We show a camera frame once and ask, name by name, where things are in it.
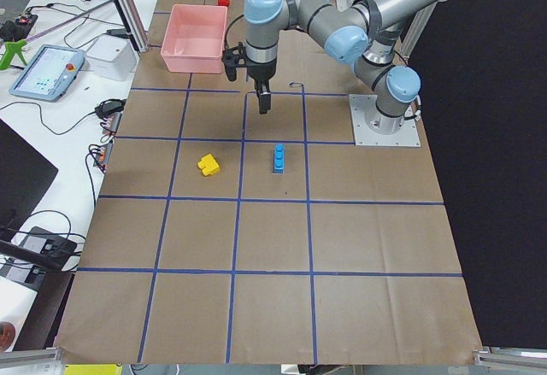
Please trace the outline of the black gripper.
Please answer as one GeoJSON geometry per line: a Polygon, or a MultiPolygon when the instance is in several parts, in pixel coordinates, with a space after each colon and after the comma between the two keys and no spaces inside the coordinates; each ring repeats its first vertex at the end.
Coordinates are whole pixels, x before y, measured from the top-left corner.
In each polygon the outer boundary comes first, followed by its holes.
{"type": "Polygon", "coordinates": [[[248,56],[245,59],[248,75],[255,82],[257,90],[259,114],[267,114],[271,109],[271,92],[269,80],[275,75],[275,60],[260,63],[252,61],[248,56]]]}

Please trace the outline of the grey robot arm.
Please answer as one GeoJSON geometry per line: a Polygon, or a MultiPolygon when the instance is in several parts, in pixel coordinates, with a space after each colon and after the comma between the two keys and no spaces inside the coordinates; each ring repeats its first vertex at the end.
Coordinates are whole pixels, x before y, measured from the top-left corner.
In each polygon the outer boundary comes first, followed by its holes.
{"type": "Polygon", "coordinates": [[[445,1],[350,0],[347,9],[338,10],[330,0],[244,0],[246,34],[238,51],[255,82],[260,114],[271,108],[279,34],[298,27],[376,94],[365,112],[368,127],[396,133],[419,96],[421,79],[412,68],[394,65],[395,44],[410,16],[445,1]]]}

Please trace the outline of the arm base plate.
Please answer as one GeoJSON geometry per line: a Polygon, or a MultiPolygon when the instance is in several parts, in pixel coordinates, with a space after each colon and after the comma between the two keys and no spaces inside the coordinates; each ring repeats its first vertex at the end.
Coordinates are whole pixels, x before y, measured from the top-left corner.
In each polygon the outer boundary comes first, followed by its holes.
{"type": "Polygon", "coordinates": [[[391,118],[377,109],[376,95],[349,94],[350,116],[356,146],[420,148],[415,120],[405,115],[391,118]]]}

